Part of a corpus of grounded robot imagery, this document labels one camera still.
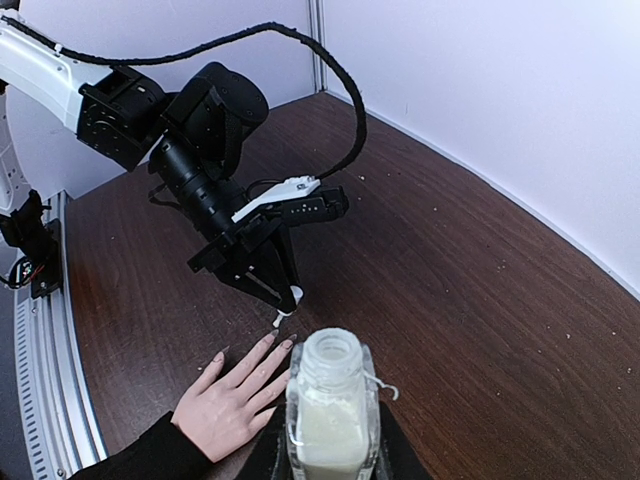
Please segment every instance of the white bracket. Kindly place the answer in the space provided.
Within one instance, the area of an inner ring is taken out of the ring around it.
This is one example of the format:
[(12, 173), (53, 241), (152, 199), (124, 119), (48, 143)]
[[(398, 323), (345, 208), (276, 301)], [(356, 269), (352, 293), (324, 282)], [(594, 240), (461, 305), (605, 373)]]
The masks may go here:
[(320, 186), (320, 183), (320, 180), (311, 176), (288, 178), (284, 182), (274, 185), (259, 197), (251, 200), (237, 211), (231, 219), (234, 223), (238, 223), (262, 205), (308, 197)]

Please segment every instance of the black cable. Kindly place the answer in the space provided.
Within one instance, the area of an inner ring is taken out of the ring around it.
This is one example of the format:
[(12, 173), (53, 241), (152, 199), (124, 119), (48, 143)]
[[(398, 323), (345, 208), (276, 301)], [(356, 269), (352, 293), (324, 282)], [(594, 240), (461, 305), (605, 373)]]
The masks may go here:
[[(49, 47), (52, 50), (56, 49), (56, 43), (51, 39), (45, 37), (39, 32), (36, 32), (32, 28), (27, 25), (20, 23), (18, 20), (14, 18), (7, 17), (3, 15), (1, 17), (3, 21), (5, 21), (8, 25), (14, 27), (16, 30), (28, 35), (29, 37), (39, 41), (43, 45)], [(353, 161), (358, 157), (362, 148), (364, 147), (364, 143), (367, 139), (367, 116), (364, 108), (364, 102), (362, 101), (362, 95), (360, 95), (360, 91), (358, 90), (358, 86), (353, 81), (353, 78), (347, 73), (347, 71), (338, 63), (338, 61), (333, 58), (331, 53), (322, 46), (319, 42), (314, 40), (313, 38), (304, 35), (293, 28), (286, 27), (276, 22), (267, 22), (261, 23), (251, 28), (247, 28), (245, 30), (241, 30), (236, 33), (232, 33), (230, 35), (226, 35), (224, 37), (220, 37), (216, 40), (212, 40), (207, 43), (203, 43), (197, 47), (191, 48), (189, 50), (185, 50), (181, 53), (166, 55), (164, 57), (155, 57), (155, 58), (131, 58), (131, 59), (116, 59), (116, 58), (103, 58), (97, 57), (94, 55), (88, 55), (85, 53), (79, 53), (74, 50), (68, 49), (66, 47), (62, 47), (60, 49), (60, 53), (66, 57), (71, 58), (72, 60), (78, 60), (79, 62), (91, 63), (94, 65), (107, 65), (107, 66), (116, 66), (116, 65), (129, 65), (129, 66), (150, 66), (150, 65), (161, 65), (164, 63), (176, 62), (179, 60), (184, 60), (194, 55), (198, 55), (199, 53), (205, 52), (207, 50), (211, 50), (212, 48), (219, 47), (221, 45), (225, 45), (227, 43), (235, 42), (236, 40), (241, 40), (243, 38), (250, 37), (257, 33), (266, 32), (266, 31), (274, 31), (280, 33), (289, 38), (293, 38), (298, 40), (303, 45), (309, 47), (316, 55), (318, 55), (327, 66), (333, 70), (333, 72), (340, 79), (345, 89), (349, 93), (351, 100), (353, 102), (353, 107), (356, 111), (356, 138), (353, 142), (353, 146), (351, 150), (345, 157), (340, 160), (336, 165), (331, 167), (324, 173), (321, 173), (317, 176), (318, 179), (322, 180), (327, 178), (330, 175), (333, 175), (339, 170), (342, 170), (347, 165), (353, 163)]]
[[(25, 264), (26, 268), (29, 269), (26, 275), (24, 275)], [(31, 281), (31, 274), (34, 271), (35, 269), (31, 265), (31, 262), (27, 259), (27, 257), (22, 257), (11, 268), (8, 279), (0, 275), (0, 283), (3, 283), (12, 290), (18, 290), (19, 288), (26, 287), (29, 284), (29, 282)], [(19, 278), (20, 273), (22, 273), (23, 276), (22, 280), (20, 280)]]

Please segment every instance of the black sleeve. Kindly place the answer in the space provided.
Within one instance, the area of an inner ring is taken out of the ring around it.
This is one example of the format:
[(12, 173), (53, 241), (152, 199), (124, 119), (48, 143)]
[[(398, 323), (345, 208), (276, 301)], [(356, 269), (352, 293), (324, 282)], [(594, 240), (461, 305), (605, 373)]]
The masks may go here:
[(167, 413), (122, 452), (76, 473), (72, 480), (197, 480), (209, 459), (171, 423)]

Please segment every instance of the white wall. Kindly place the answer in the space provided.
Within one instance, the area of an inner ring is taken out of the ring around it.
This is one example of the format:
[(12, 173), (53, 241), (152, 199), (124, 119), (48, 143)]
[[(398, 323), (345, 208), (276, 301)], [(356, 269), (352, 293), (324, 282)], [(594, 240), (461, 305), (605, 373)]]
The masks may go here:
[[(22, 0), (20, 12), (69, 48), (119, 58), (175, 53), (271, 20), (309, 31), (307, 2), (301, 0)], [(272, 107), (314, 91), (310, 51), (271, 32), (190, 60), (140, 70), (166, 91), (180, 90), (213, 60), (249, 77)], [(8, 100), (18, 158), (43, 197), (62, 189), (78, 197), (124, 171), (78, 142), (20, 92), (10, 91)]]
[[(640, 2), (326, 0), (367, 107), (640, 290)], [(329, 76), (329, 89), (342, 93)]]

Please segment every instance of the white robot arm segment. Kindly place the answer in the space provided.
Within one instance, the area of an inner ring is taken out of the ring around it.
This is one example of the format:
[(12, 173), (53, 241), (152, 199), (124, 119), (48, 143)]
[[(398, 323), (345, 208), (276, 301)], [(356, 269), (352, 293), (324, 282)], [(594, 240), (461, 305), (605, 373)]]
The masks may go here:
[[(16, 10), (0, 10), (26, 23)], [(111, 68), (71, 60), (46, 48), (6, 22), (0, 22), (0, 79), (44, 105), (76, 133), (84, 84), (96, 85)]]

